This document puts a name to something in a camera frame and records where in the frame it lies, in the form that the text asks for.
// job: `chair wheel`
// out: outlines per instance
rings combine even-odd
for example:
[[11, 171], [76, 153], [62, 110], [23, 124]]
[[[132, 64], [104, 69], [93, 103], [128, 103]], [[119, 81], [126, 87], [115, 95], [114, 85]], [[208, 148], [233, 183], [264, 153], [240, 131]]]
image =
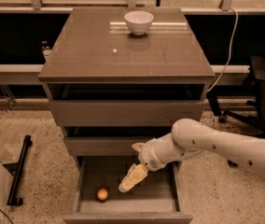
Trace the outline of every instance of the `chair wheel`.
[[218, 118], [218, 122], [220, 122], [220, 123], [226, 123], [226, 122], [227, 122], [227, 118], [228, 118], [227, 115], [221, 115], [221, 116]]
[[230, 168], [236, 168], [238, 167], [238, 164], [236, 162], [228, 160], [228, 165]]

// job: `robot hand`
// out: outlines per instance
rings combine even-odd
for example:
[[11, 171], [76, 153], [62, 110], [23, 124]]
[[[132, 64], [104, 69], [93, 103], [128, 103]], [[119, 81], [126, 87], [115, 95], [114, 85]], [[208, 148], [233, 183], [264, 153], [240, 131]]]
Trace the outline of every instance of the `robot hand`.
[[265, 176], [265, 139], [213, 130], [192, 119], [177, 121], [171, 133], [132, 148], [139, 152], [139, 165], [133, 165], [119, 190], [126, 192], [147, 176], [171, 161], [199, 157], [213, 151], [245, 168]]

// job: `white bowl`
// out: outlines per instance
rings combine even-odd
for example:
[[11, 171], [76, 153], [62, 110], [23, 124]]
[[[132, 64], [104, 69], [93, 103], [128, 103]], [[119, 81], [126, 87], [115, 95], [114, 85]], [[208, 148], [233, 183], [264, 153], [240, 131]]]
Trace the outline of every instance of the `white bowl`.
[[131, 11], [124, 16], [127, 27], [135, 35], [142, 35], [148, 31], [153, 19], [153, 15], [146, 11]]

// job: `open drawer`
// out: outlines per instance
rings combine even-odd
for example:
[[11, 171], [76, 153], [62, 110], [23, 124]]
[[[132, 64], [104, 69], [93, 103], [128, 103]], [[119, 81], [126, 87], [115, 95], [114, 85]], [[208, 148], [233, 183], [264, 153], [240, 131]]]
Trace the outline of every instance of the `open drawer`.
[[[134, 156], [84, 157], [78, 180], [74, 213], [63, 219], [68, 224], [187, 224], [192, 215], [181, 211], [177, 166], [150, 172], [148, 177], [127, 193], [118, 186], [133, 163]], [[97, 190], [107, 188], [109, 197], [101, 203]]]

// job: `black metal stand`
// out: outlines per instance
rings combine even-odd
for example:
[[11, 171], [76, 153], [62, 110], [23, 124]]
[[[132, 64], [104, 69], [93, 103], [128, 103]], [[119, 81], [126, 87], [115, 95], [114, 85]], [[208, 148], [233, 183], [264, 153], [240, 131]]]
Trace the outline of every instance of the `black metal stand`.
[[21, 154], [18, 162], [4, 164], [4, 166], [14, 175], [13, 182], [11, 185], [9, 197], [7, 200], [7, 205], [22, 205], [22, 198], [16, 198], [20, 180], [21, 173], [23, 169], [23, 165], [26, 159], [28, 148], [31, 146], [31, 136], [26, 135], [23, 140]]

